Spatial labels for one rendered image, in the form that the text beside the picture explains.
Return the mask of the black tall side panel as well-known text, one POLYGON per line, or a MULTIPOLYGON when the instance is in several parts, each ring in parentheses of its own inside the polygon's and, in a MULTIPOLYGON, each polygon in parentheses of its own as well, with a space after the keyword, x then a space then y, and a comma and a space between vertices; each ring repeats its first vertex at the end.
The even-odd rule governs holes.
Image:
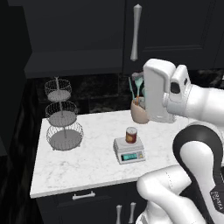
POLYGON ((0 157, 9 153, 32 49, 23 0, 0 0, 0 157))

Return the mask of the red canned food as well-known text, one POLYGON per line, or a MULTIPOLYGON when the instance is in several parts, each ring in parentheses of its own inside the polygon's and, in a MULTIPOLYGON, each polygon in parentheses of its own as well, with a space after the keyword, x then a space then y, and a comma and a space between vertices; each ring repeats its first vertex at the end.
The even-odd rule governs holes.
POLYGON ((128 127, 126 129, 126 142, 134 144, 137 141, 137 129, 135 127, 128 127))

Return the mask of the grey utensil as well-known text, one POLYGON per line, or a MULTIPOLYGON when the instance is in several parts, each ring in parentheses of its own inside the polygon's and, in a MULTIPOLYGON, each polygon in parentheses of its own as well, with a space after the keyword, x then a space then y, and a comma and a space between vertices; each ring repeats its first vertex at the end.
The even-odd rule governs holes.
POLYGON ((143 80, 144 79, 144 73, 143 72, 141 72, 141 73, 133 73, 131 75, 131 77, 132 77, 133 81, 143 80))

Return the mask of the beige utensil pot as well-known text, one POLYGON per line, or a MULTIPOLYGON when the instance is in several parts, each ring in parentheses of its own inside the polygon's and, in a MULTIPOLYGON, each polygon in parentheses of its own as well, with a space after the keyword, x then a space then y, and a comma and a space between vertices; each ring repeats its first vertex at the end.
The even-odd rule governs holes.
POLYGON ((139 124, 146 124, 149 119, 145 110, 144 98, 139 98, 139 103, 135 104, 133 101, 130 104, 130 113, 133 121, 139 124))

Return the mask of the black drawer front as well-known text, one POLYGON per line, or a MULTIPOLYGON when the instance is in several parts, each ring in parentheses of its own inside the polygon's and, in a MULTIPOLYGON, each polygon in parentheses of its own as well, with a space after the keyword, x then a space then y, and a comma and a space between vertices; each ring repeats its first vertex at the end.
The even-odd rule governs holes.
POLYGON ((79 203, 84 202, 94 202, 97 200, 112 200, 115 202, 123 201, 126 196, 129 188, 132 188, 134 185, 134 182, 129 183, 122 183, 118 185, 108 185, 108 186, 102 186, 87 190, 81 190, 76 192, 67 192, 57 195, 57 202, 58 206, 71 206, 79 203), (84 195, 89 194, 91 191, 95 192, 95 196, 91 198, 85 198, 85 199, 77 199, 72 200, 72 197, 74 194, 77 195, 84 195))

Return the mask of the teal spatula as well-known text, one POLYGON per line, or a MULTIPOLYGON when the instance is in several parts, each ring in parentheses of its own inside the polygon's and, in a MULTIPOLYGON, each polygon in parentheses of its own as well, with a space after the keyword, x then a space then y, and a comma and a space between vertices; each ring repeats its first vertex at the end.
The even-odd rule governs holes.
POLYGON ((143 84, 144 78, 143 77, 139 77, 137 79, 135 79, 135 84, 136 84, 136 89, 137 89, 137 93, 136 93, 136 104, 139 103, 139 93, 140 93, 140 87, 143 84))

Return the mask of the white digital scale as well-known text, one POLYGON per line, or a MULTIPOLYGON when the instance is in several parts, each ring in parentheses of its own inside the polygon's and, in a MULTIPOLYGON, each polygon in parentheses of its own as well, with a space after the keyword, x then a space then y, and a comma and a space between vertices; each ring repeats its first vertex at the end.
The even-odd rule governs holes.
POLYGON ((116 138, 113 148, 120 165, 145 160, 144 145, 139 136, 134 143, 127 143, 125 137, 116 138))

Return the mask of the teal thin utensil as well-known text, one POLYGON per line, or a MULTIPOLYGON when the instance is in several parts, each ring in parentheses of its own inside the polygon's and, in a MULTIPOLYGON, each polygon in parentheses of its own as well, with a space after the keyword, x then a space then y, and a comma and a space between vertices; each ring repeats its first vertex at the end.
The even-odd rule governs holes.
POLYGON ((134 104, 136 104, 136 102, 135 102, 135 95, 134 95, 134 91, 133 91, 132 82, 131 82, 131 78, 130 77, 129 77, 129 90, 130 90, 130 92, 132 94, 132 101, 133 101, 134 104))

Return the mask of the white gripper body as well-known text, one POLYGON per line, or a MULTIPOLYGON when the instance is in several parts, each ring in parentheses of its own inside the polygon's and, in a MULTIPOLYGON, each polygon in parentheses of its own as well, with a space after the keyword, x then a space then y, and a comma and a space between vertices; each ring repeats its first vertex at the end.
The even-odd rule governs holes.
POLYGON ((143 65, 144 101, 148 119, 159 123, 174 123, 174 115, 163 105, 164 94, 170 91, 170 78, 175 72, 173 63, 162 59, 149 59, 143 65))

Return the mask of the black wall cabinet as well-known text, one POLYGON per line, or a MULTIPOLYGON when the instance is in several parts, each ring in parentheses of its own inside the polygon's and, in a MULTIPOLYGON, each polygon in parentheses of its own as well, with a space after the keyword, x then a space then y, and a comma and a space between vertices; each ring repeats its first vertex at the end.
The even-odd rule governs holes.
POLYGON ((7 1, 24 10, 27 78, 122 71, 125 0, 7 1))

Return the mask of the black base cabinet door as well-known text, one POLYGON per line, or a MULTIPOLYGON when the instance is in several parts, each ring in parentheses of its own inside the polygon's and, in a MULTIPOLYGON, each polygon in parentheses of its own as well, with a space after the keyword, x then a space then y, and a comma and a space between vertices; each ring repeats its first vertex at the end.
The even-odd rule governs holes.
POLYGON ((116 204, 111 199, 63 206, 61 224, 116 224, 116 204))
POLYGON ((147 201, 143 199, 138 192, 128 192, 125 200, 124 224, 129 224, 131 202, 136 203, 134 209, 134 221, 137 220, 138 216, 144 211, 147 205, 147 201))

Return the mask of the black wall cabinet door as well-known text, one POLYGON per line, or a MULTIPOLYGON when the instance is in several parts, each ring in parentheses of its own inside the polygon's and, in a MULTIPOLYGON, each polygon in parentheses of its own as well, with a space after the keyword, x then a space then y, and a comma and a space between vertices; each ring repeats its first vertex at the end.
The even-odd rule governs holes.
POLYGON ((224 68, 224 0, 126 0, 122 70, 140 72, 149 59, 190 70, 224 68), (138 59, 132 61, 137 4, 142 6, 138 59))

